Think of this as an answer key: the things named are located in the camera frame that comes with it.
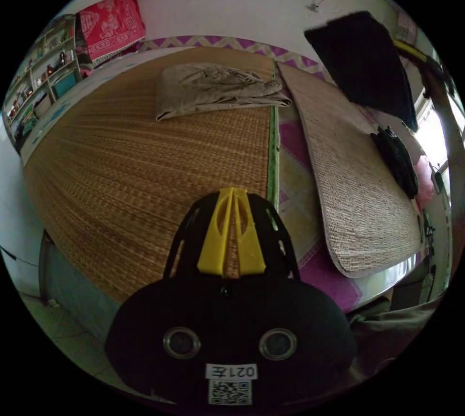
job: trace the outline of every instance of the zigzag pattern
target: zigzag pattern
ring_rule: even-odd
[[[174,36],[170,38],[159,38],[145,41],[139,49],[144,52],[161,48],[184,48],[184,47],[216,47],[226,49],[237,49],[270,57],[277,62],[283,62],[292,67],[300,68],[313,75],[323,78],[322,66],[309,57],[290,52],[287,49],[269,44],[259,43],[250,39],[231,38],[228,36]]]

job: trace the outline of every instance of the box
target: box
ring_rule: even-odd
[[[45,95],[42,101],[40,101],[34,108],[35,116],[40,119],[48,111],[51,105],[52,101],[50,100],[50,96]]]
[[[53,93],[55,97],[62,97],[69,89],[71,89],[77,82],[76,82],[76,69],[71,70],[68,72],[64,77],[61,77],[54,85],[53,85]]]

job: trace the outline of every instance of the window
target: window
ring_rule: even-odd
[[[449,96],[449,102],[452,113],[462,133],[462,140],[465,145],[465,116],[460,108],[462,103],[457,94],[454,98]],[[441,173],[446,194],[450,202],[450,179],[446,143],[439,116],[433,110],[432,105],[431,100],[429,100],[419,110],[417,117],[418,132],[415,134],[415,137],[430,160],[434,170]]]

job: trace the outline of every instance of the pink plastic bag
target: pink plastic bag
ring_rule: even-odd
[[[420,210],[434,195],[434,184],[431,180],[431,167],[426,156],[420,156],[418,163],[413,166],[418,178],[418,194],[415,197]]]

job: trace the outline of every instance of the green bed edge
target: green bed edge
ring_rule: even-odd
[[[268,188],[267,199],[278,210],[279,194],[279,131],[278,107],[271,106],[270,141],[268,148]]]

